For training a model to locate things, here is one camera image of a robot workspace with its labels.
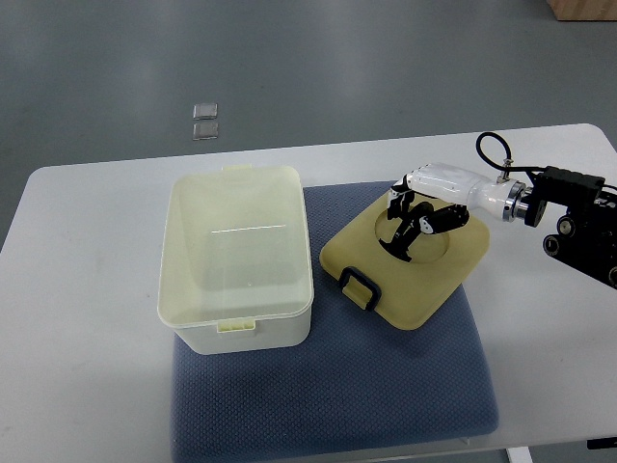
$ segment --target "black cable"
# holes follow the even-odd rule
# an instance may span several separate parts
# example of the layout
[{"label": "black cable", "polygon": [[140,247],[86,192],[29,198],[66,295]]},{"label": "black cable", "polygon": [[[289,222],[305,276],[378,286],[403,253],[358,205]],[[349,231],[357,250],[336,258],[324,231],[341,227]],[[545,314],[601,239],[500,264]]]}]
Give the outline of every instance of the black cable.
[{"label": "black cable", "polygon": [[484,154],[484,151],[482,151],[482,140],[484,140],[486,137],[495,138],[498,142],[501,143],[501,145],[503,146],[503,149],[505,150],[506,159],[512,160],[512,151],[510,150],[508,143],[500,135],[497,135],[494,132],[481,133],[478,139],[475,141],[475,150],[477,151],[478,155],[482,158],[482,160],[486,162],[492,168],[497,169],[498,171],[505,171],[505,172],[525,172],[528,175],[530,175],[533,172],[544,172],[547,169],[546,167],[536,167],[536,166],[504,167],[504,166],[500,166],[496,164],[491,159],[489,159],[486,154]]}]

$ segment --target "yellow lid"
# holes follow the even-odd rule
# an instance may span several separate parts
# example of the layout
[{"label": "yellow lid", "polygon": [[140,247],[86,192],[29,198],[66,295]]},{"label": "yellow lid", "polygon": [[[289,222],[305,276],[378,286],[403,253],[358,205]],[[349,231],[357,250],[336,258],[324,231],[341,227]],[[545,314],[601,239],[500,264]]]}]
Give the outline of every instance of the yellow lid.
[{"label": "yellow lid", "polygon": [[[416,195],[412,206],[429,202],[435,209],[449,204]],[[470,216],[457,230],[421,234],[410,246],[411,262],[391,256],[379,243],[389,242],[400,219],[387,219],[385,194],[321,250],[322,267],[337,280],[352,268],[343,292],[361,308],[379,292],[374,310],[401,330],[419,328],[445,302],[489,249],[489,229]],[[368,283],[362,282],[366,277]],[[378,288],[371,290],[374,284]]]}]

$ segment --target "plastic storage box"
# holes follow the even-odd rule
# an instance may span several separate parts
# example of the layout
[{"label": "plastic storage box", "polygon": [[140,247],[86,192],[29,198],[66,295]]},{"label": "plastic storage box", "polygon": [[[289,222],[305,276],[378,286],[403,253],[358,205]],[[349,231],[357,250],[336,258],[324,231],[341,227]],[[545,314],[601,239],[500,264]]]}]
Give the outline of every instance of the plastic storage box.
[{"label": "plastic storage box", "polygon": [[294,169],[229,168],[174,185],[158,314],[194,351],[298,344],[309,334],[312,297]]}]

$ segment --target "silver connector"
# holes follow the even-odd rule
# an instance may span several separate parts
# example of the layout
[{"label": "silver connector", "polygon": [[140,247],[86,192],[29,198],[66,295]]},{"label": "silver connector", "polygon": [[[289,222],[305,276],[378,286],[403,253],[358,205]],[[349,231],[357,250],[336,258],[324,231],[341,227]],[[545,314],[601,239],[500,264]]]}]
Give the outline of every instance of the silver connector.
[{"label": "silver connector", "polygon": [[527,211],[529,210],[529,203],[527,203],[525,199],[527,198],[527,196],[531,195],[532,190],[533,188],[530,186],[525,188],[522,191],[521,195],[519,195],[519,197],[515,201],[513,211],[515,218],[524,220],[525,216],[527,215]]},{"label": "silver connector", "polygon": [[508,172],[508,168],[512,165],[514,161],[512,159],[504,159],[503,160],[503,171],[501,171],[501,174],[499,175],[499,177],[497,177],[497,183],[505,183],[506,181],[508,181],[510,179],[510,173]]},{"label": "silver connector", "polygon": [[503,215],[501,218],[504,222],[513,222],[514,219],[517,218],[524,219],[528,204],[523,202],[523,194],[527,190],[528,188],[525,188],[525,184],[520,181],[516,181],[512,185],[512,189],[503,206]]}]

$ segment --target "blue cushion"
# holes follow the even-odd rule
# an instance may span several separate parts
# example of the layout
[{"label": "blue cushion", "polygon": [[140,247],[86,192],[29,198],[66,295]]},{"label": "blue cushion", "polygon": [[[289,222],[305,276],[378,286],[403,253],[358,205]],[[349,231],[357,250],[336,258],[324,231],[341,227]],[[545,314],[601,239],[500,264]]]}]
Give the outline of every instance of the blue cushion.
[{"label": "blue cushion", "polygon": [[400,331],[348,300],[319,265],[326,242],[390,185],[305,189],[315,296],[300,345],[202,356],[175,339],[174,461],[269,460],[496,429],[491,377],[461,286],[421,328]]}]

